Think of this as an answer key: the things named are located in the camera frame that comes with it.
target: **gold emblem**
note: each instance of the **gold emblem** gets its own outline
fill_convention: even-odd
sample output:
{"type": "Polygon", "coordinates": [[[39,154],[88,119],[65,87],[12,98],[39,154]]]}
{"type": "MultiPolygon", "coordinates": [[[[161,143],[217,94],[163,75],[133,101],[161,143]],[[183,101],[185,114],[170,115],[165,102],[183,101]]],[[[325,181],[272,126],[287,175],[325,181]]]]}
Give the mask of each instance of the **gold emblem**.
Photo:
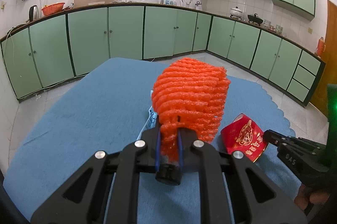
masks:
{"type": "Polygon", "coordinates": [[[252,120],[249,120],[246,125],[244,125],[240,131],[239,137],[236,140],[241,146],[249,145],[253,140],[253,130],[251,127],[252,120]]]}

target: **silver screw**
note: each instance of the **silver screw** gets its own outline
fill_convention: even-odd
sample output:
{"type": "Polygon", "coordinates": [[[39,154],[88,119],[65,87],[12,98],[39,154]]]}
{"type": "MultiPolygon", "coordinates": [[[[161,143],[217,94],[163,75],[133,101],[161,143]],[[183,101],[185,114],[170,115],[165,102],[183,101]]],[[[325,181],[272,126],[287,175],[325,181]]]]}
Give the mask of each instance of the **silver screw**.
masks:
{"type": "Polygon", "coordinates": [[[233,152],[233,156],[236,159],[241,159],[241,158],[243,158],[243,152],[241,152],[241,151],[235,151],[235,152],[233,152]]]}
{"type": "Polygon", "coordinates": [[[145,141],[144,140],[137,140],[135,143],[134,143],[134,146],[138,147],[138,148],[142,148],[145,146],[145,141]]]}
{"type": "Polygon", "coordinates": [[[204,142],[201,141],[201,140],[195,140],[195,141],[193,142],[193,145],[194,145],[195,147],[197,147],[197,148],[201,148],[201,147],[204,145],[204,142]]]}
{"type": "Polygon", "coordinates": [[[95,157],[97,159],[102,159],[102,158],[105,157],[105,152],[104,151],[97,151],[97,152],[95,152],[95,157]]]}

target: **drawer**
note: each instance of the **drawer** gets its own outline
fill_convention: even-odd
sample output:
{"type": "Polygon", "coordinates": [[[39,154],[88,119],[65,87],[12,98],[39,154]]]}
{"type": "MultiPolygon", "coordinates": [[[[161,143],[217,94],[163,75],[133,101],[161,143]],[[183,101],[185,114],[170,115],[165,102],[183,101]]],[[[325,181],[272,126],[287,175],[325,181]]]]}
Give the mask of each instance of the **drawer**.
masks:
{"type": "Polygon", "coordinates": [[[292,79],[287,89],[287,92],[291,93],[294,97],[303,102],[307,97],[309,90],[303,85],[299,84],[296,80],[292,79]]]}
{"type": "Polygon", "coordinates": [[[315,76],[300,65],[297,66],[293,78],[302,83],[308,89],[311,88],[311,85],[315,80],[315,76]]]}
{"type": "Polygon", "coordinates": [[[307,52],[302,51],[299,64],[316,75],[321,62],[307,52]]]}

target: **orange plastic basket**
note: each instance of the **orange plastic basket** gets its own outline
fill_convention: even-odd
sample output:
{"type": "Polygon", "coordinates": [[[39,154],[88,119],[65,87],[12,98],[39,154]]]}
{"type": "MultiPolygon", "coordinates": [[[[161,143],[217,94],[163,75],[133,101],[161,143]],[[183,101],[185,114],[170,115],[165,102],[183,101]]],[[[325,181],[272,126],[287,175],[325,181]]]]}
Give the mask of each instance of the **orange plastic basket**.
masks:
{"type": "Polygon", "coordinates": [[[65,2],[55,3],[52,5],[43,7],[41,10],[45,16],[48,16],[48,15],[55,14],[57,12],[62,11],[64,5],[65,5],[65,2]]]}

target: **tiled floor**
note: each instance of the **tiled floor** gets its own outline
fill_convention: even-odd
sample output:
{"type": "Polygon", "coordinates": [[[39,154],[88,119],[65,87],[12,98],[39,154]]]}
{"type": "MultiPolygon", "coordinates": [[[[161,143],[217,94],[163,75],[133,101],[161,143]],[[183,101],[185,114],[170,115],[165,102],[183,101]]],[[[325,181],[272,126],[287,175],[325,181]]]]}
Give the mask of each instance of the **tiled floor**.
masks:
{"type": "MultiPolygon", "coordinates": [[[[227,75],[229,76],[257,82],[272,97],[272,100],[277,104],[278,108],[284,112],[284,116],[290,121],[290,127],[296,132],[297,137],[300,136],[323,144],[326,143],[329,127],[328,121],[312,104],[303,108],[274,87],[258,79],[256,76],[208,53],[192,54],[189,57],[196,58],[214,66],[223,66],[227,69],[227,75]]],[[[162,60],[159,62],[170,64],[179,58],[162,60]]],[[[73,81],[61,85],[20,103],[11,134],[9,162],[13,158],[20,142],[25,138],[33,125],[77,82],[78,81],[73,81]]]]}

